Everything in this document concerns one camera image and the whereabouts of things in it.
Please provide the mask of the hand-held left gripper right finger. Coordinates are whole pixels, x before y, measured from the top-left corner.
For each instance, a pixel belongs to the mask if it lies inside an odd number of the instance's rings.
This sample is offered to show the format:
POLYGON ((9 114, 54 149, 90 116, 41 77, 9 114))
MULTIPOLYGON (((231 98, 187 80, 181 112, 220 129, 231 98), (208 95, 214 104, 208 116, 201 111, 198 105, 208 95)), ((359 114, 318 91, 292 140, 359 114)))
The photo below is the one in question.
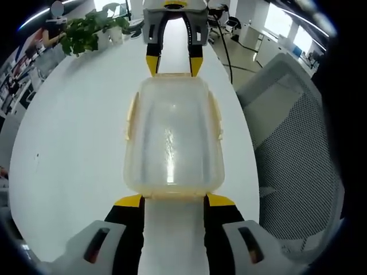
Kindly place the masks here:
POLYGON ((253 220, 245 220, 227 197, 204 196, 204 245, 210 274, 302 274, 278 240, 253 220))

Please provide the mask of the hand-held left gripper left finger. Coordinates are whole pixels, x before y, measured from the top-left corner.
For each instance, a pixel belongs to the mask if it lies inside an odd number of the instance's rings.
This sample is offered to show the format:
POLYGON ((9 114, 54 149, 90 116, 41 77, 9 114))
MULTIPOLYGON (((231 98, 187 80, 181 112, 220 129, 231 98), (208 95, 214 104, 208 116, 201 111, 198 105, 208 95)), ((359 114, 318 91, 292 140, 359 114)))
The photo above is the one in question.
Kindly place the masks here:
POLYGON ((131 195, 115 202, 67 242, 65 252, 43 262, 44 274, 138 274, 144 243, 145 199, 131 195))

